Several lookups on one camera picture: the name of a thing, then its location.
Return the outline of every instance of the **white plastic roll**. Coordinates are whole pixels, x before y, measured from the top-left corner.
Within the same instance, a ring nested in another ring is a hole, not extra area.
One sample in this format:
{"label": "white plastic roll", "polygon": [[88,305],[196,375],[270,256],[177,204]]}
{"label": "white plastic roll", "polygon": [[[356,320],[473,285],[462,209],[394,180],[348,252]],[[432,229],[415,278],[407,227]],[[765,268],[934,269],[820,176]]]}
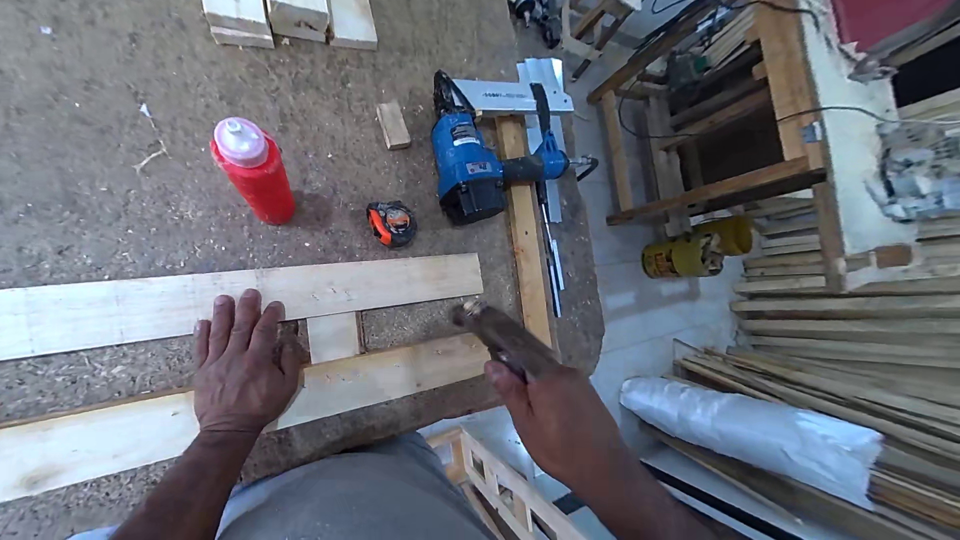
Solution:
{"label": "white plastic roll", "polygon": [[830,416],[661,378],[625,380],[620,403],[688,443],[873,509],[870,470],[883,435]]}

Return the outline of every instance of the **blue power tool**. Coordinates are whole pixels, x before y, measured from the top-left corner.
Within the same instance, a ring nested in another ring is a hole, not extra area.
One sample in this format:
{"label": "blue power tool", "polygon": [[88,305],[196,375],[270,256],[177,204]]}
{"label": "blue power tool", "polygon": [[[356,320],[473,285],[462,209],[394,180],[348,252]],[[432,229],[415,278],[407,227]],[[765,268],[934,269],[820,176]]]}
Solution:
{"label": "blue power tool", "polygon": [[503,211],[507,207],[504,190],[511,182],[542,183],[560,178],[571,166],[588,165],[589,169],[577,177],[580,181],[597,167],[596,158],[572,160],[557,147],[542,85],[534,83],[530,88],[537,102],[543,143],[532,156],[504,161],[487,148],[473,123],[476,111],[456,83],[440,70],[434,75],[433,85],[438,118],[432,135],[440,174],[437,194],[441,208],[454,225],[474,223]]}

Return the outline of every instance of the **label on power tool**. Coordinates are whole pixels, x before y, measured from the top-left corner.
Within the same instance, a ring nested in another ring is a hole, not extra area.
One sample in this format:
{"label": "label on power tool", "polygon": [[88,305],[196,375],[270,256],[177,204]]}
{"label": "label on power tool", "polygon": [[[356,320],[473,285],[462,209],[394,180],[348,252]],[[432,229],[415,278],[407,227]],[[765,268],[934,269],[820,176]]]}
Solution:
{"label": "label on power tool", "polygon": [[467,163],[467,172],[470,174],[491,173],[493,172],[493,167],[491,167],[489,161],[475,161],[473,163]]}
{"label": "label on power tool", "polygon": [[460,124],[454,127],[450,130],[450,135],[453,137],[454,146],[480,144],[480,140],[477,138],[477,129],[469,124]]}

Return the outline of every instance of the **hand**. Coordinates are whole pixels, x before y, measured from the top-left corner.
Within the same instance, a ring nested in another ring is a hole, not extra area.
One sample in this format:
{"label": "hand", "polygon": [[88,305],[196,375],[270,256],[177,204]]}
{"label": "hand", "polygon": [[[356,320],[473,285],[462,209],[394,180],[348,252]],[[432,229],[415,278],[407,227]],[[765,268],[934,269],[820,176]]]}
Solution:
{"label": "hand", "polygon": [[557,366],[525,384],[501,362],[484,366],[503,398],[523,446],[551,477],[582,497],[636,466],[620,430],[589,380]]}
{"label": "hand", "polygon": [[284,346],[274,361],[277,324],[283,304],[271,302],[260,314],[260,293],[247,289],[236,307],[218,296],[212,321],[194,330],[193,408],[203,431],[259,434],[283,412],[300,378],[300,360]]}

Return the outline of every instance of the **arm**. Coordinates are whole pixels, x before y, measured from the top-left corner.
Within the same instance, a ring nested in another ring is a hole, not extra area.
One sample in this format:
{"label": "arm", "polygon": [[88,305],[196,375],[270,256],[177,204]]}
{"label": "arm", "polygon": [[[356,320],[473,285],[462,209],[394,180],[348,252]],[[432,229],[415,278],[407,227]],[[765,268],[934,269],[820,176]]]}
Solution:
{"label": "arm", "polygon": [[260,293],[214,301],[211,321],[194,329],[194,410],[200,433],[111,538],[213,538],[256,437],[290,402],[300,362],[284,347],[274,360],[283,304],[260,314]]}
{"label": "arm", "polygon": [[579,371],[559,366],[529,384],[497,361],[488,362],[486,372],[530,456],[583,499],[617,538],[714,538],[631,455]]}

